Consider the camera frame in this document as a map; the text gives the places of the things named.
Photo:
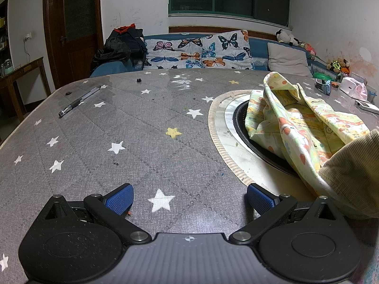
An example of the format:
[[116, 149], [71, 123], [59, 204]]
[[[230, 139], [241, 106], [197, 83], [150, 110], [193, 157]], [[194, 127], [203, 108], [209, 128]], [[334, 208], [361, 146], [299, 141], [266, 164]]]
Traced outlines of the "colourful patterned baby garment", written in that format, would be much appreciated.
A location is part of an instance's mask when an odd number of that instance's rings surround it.
[[307, 188], [327, 195], [349, 217], [378, 217], [378, 130], [335, 111], [278, 72], [251, 92], [245, 129], [259, 146], [287, 160]]

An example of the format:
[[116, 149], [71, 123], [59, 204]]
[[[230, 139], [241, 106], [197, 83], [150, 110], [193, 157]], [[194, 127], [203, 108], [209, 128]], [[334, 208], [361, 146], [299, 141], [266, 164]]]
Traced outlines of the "black clothes pile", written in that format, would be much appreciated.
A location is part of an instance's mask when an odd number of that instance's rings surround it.
[[135, 24], [115, 28], [103, 47], [95, 53], [91, 70], [109, 62], [131, 62], [133, 67], [142, 69], [146, 54], [143, 29], [136, 28]]

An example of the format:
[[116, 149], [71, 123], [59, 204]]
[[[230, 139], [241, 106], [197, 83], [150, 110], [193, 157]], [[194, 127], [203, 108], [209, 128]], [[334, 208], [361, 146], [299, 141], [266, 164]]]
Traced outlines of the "round induction cooker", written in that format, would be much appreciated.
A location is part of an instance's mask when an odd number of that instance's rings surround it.
[[250, 90], [232, 90], [216, 97], [208, 111], [208, 129], [217, 151], [235, 176], [245, 185], [257, 183], [267, 189], [296, 185], [300, 179], [269, 153], [249, 147], [238, 134], [233, 115], [239, 105], [249, 103]]

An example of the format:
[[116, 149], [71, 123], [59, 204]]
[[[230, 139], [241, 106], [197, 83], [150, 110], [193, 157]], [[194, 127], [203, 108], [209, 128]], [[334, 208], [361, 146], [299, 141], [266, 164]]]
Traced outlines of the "black pen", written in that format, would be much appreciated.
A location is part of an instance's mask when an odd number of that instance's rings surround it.
[[87, 93], [85, 93], [83, 96], [79, 97], [78, 99], [74, 100], [72, 103], [67, 105], [63, 110], [59, 111], [59, 118], [62, 118], [65, 116], [69, 111], [76, 108], [81, 102], [92, 96], [93, 94], [97, 93], [101, 89], [101, 86], [98, 85], [95, 88], [91, 89]]

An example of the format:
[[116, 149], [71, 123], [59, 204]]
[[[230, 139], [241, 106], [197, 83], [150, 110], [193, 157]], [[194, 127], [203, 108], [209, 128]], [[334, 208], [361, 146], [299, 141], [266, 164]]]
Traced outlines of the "small orange toy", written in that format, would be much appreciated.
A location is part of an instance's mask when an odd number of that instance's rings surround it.
[[336, 88], [336, 89], [339, 88], [339, 84], [337, 82], [334, 82], [334, 81], [331, 82], [331, 86]]

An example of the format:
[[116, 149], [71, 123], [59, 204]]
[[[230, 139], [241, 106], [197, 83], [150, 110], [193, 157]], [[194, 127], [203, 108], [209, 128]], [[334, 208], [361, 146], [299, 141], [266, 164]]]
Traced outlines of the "white remote control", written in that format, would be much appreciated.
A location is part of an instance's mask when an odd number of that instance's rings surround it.
[[371, 103], [366, 103], [364, 101], [355, 101], [355, 105], [361, 110], [369, 111], [374, 114], [379, 114], [379, 108]]

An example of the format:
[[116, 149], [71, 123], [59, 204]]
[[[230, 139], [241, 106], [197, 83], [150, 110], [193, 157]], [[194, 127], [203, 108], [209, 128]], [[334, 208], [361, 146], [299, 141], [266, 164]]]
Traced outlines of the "green bowl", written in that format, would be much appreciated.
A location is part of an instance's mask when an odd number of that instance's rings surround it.
[[331, 76], [324, 74], [322, 72], [314, 72], [313, 77], [320, 80], [333, 81], [333, 78]]

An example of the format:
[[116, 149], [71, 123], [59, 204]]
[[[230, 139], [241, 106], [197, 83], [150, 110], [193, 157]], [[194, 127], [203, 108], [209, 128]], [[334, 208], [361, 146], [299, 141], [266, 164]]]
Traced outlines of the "white pink plastic bag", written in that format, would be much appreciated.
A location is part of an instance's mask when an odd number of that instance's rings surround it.
[[344, 77], [340, 83], [340, 90], [351, 98], [367, 101], [366, 86], [354, 78]]

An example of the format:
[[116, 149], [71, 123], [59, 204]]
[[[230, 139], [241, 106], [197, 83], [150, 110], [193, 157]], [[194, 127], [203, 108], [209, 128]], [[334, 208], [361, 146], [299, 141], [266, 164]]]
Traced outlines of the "grey cushion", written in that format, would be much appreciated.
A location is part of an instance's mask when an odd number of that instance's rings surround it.
[[272, 72], [311, 77], [306, 53], [280, 44], [267, 44], [268, 68]]

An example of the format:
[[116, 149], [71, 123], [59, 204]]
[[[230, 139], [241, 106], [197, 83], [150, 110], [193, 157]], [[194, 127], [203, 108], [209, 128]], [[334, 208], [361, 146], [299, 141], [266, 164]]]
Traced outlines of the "blue sofa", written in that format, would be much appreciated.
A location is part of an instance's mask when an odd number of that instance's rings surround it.
[[94, 56], [92, 76], [143, 69], [235, 69], [311, 77], [336, 73], [305, 48], [249, 37], [247, 30], [213, 35], [153, 35], [144, 39], [113, 31]]

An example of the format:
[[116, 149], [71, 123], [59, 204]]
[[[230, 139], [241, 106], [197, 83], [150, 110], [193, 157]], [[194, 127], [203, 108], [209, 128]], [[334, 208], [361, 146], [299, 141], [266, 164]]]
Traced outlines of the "butterfly pattern pillow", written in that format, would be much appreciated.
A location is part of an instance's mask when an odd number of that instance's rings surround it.
[[246, 30], [177, 40], [147, 39], [146, 64], [150, 69], [235, 69], [253, 66]]

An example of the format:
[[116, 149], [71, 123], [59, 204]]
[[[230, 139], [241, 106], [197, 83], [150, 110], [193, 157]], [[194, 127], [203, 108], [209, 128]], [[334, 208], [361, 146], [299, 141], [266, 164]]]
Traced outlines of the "wooden side table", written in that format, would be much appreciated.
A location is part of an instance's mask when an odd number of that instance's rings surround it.
[[36, 69], [39, 70], [42, 79], [42, 84], [44, 86], [44, 91], [46, 92], [46, 96], [50, 96], [51, 90], [46, 76], [43, 57], [33, 60], [30, 63], [27, 63], [26, 65], [20, 66], [18, 69], [12, 71], [10, 74], [6, 74], [4, 77], [1, 78], [1, 89], [7, 88], [15, 112], [17, 114], [17, 118], [20, 122], [24, 120], [26, 109], [23, 103], [23, 99], [21, 97], [17, 80], [21, 79], [22, 77]]

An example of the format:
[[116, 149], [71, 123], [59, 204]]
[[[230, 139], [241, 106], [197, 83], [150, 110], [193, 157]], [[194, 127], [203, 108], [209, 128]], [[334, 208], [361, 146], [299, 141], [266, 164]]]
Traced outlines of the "black white plush toy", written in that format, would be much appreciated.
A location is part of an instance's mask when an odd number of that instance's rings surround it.
[[288, 34], [282, 29], [277, 31], [275, 36], [279, 43], [288, 44], [289, 46], [299, 46], [300, 41], [296, 39], [293, 34]]

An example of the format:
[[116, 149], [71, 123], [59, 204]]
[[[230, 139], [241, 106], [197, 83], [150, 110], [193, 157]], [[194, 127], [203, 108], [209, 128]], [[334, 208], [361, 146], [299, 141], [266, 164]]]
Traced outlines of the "dark wooden door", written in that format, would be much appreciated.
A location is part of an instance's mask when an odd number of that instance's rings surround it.
[[100, 0], [42, 0], [48, 60], [56, 89], [88, 78], [104, 39]]

